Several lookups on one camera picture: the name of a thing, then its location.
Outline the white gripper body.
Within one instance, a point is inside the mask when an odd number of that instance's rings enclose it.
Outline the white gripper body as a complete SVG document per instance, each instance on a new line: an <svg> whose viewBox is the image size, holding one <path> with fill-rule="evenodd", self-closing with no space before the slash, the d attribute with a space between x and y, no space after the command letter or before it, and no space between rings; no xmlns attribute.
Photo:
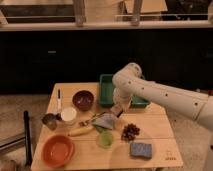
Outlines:
<svg viewBox="0 0 213 171"><path fill-rule="evenodd" d="M131 100L131 93L126 93L118 88L115 88L113 91L113 106L110 108L110 111L116 117L119 117L122 113L129 109Z"/></svg>

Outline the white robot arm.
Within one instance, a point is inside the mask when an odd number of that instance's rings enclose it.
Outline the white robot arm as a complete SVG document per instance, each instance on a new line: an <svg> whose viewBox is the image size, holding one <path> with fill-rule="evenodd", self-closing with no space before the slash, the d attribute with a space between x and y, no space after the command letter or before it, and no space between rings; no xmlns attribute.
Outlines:
<svg viewBox="0 0 213 171"><path fill-rule="evenodd" d="M117 71L112 77L114 103L129 103L136 95L170 108L208 129L211 139L203 171L213 171L213 95L147 81L141 76L142 69L137 63L129 63Z"/></svg>

